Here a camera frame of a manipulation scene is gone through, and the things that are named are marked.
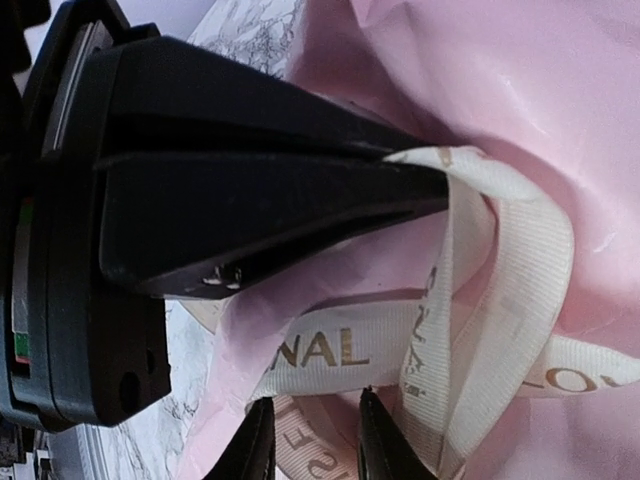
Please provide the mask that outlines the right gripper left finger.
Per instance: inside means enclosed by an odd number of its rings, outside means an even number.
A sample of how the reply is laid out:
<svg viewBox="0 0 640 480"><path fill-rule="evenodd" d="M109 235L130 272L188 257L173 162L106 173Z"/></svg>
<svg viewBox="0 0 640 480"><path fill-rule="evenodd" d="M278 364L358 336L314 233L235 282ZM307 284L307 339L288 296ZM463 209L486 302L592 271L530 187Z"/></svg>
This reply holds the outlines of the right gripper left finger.
<svg viewBox="0 0 640 480"><path fill-rule="evenodd" d="M255 401L217 462L217 478L275 478L275 412L271 398Z"/></svg>

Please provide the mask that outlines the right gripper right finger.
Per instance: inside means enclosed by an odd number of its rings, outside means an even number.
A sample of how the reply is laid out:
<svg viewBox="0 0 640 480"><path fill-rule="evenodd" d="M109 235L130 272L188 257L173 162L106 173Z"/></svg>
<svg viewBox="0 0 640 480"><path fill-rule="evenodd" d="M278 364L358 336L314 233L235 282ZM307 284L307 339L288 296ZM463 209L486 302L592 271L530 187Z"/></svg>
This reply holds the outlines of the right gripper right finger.
<svg viewBox="0 0 640 480"><path fill-rule="evenodd" d="M358 473L364 480L437 480L371 389L359 401Z"/></svg>

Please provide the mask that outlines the pink wrapping paper sheet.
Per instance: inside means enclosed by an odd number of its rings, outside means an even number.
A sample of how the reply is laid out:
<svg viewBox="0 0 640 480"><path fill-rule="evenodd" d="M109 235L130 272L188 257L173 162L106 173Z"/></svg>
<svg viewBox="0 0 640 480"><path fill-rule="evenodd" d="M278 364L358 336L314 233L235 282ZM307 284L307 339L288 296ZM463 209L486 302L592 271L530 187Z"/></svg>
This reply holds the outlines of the pink wrapping paper sheet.
<svg viewBox="0 0 640 480"><path fill-rule="evenodd" d="M191 42L423 139L448 211L239 294L176 475L274 401L283 479L357 477L379 394L440 479L639 475L639 5L253 1Z"/></svg>

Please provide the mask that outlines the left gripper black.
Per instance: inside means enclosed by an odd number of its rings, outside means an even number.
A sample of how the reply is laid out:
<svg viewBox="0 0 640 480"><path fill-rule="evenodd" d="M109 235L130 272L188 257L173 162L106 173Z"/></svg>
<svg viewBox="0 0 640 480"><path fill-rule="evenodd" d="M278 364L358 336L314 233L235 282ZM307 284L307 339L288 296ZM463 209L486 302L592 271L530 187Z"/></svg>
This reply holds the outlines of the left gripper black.
<svg viewBox="0 0 640 480"><path fill-rule="evenodd" d="M169 394L165 305L99 269L98 159L121 44L114 1L1 5L1 414L116 426Z"/></svg>

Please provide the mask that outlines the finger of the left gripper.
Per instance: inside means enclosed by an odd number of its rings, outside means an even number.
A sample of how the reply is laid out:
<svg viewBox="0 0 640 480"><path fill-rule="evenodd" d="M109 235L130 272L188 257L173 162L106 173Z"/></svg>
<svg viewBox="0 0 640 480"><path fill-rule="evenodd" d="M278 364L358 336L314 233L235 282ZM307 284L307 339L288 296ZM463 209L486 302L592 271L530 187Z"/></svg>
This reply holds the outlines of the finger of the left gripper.
<svg viewBox="0 0 640 480"><path fill-rule="evenodd" d="M95 53L79 80L79 156L86 160L127 152L377 160L421 143L171 37Z"/></svg>
<svg viewBox="0 0 640 480"><path fill-rule="evenodd" d="M99 264L154 297L223 299L337 243L444 211L432 167L257 152L134 152L106 176Z"/></svg>

